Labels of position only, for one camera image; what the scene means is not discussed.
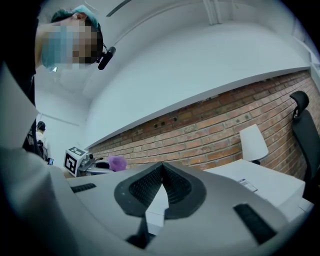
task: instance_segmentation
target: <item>face mask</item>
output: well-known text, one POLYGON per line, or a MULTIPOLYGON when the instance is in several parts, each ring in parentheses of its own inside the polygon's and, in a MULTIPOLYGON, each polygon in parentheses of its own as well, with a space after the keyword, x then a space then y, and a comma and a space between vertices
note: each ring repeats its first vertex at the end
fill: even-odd
POLYGON ((73 40, 77 33, 68 31, 67 26, 55 26, 48 33, 47 40, 42 44, 41 62, 48 70, 72 64, 73 40))

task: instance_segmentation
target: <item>chair backrest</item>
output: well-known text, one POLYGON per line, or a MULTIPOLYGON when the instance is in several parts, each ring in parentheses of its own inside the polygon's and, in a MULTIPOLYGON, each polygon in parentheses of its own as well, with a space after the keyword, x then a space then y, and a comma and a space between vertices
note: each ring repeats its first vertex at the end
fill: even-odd
POLYGON ((309 104, 307 94, 303 91, 296 91, 290 97, 297 104, 293 111, 292 130, 307 164, 304 181, 309 183, 316 175, 320 165, 320 137, 311 114, 305 109, 309 104))

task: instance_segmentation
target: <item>white wall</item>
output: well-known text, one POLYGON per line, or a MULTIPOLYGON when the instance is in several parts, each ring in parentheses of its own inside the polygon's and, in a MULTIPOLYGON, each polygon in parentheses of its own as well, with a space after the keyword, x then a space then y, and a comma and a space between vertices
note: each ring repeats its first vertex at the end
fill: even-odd
POLYGON ((73 146, 84 148, 83 138, 89 104, 66 93, 59 93, 58 89, 36 89, 35 104, 40 112, 37 122, 45 123, 44 134, 50 142, 53 165, 63 167, 66 149, 73 146))
POLYGON ((93 145, 179 107, 273 77, 272 72, 288 73, 308 66, 276 33, 257 24, 190 27, 140 53, 101 91, 90 106, 85 144, 93 145))

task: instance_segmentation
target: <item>purple object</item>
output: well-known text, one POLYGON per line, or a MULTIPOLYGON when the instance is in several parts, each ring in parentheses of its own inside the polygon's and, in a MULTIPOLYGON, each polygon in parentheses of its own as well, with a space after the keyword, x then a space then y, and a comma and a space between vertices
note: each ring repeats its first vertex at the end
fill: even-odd
POLYGON ((126 169, 126 166, 127 166, 127 161, 125 160, 125 158, 119 155, 108 156, 108 163, 109 163, 110 169, 115 172, 123 171, 126 169))

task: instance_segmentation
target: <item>white lamp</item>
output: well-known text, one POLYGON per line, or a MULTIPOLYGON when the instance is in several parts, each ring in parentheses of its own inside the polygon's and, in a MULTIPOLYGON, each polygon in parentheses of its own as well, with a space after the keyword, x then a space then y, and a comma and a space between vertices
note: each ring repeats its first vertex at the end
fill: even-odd
POLYGON ((268 155, 269 151, 256 124, 240 131, 243 159, 260 164, 259 160, 268 155))

